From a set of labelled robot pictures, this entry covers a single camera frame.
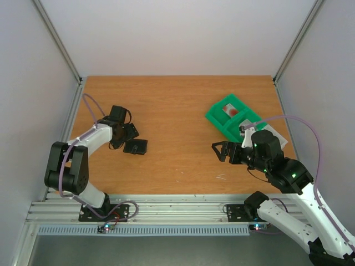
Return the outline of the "black leather card holder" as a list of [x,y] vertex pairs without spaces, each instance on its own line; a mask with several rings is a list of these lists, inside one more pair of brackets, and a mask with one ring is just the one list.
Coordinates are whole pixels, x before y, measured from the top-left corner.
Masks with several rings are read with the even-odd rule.
[[123,152],[133,155],[145,155],[148,141],[143,139],[132,139],[125,143]]

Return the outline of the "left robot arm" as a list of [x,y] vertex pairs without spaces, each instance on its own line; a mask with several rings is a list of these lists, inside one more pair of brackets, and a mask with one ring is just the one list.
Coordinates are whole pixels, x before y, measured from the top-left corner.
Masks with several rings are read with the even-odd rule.
[[89,157],[105,144],[110,149],[121,148],[139,136],[131,122],[131,112],[122,106],[112,106],[109,115],[95,122],[84,134],[68,141],[55,142],[50,148],[44,183],[61,197],[71,197],[85,205],[100,221],[113,212],[109,196],[89,182]]

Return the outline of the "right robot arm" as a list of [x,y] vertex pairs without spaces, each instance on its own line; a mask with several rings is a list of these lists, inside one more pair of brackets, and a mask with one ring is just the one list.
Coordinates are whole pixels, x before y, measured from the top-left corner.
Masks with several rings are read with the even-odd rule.
[[212,144],[221,162],[263,172],[268,182],[286,195],[306,217],[302,223],[260,191],[244,201],[245,215],[274,225],[301,246],[313,265],[354,265],[354,236],[342,226],[321,196],[306,167],[284,155],[277,136],[267,130],[245,133],[242,143]]

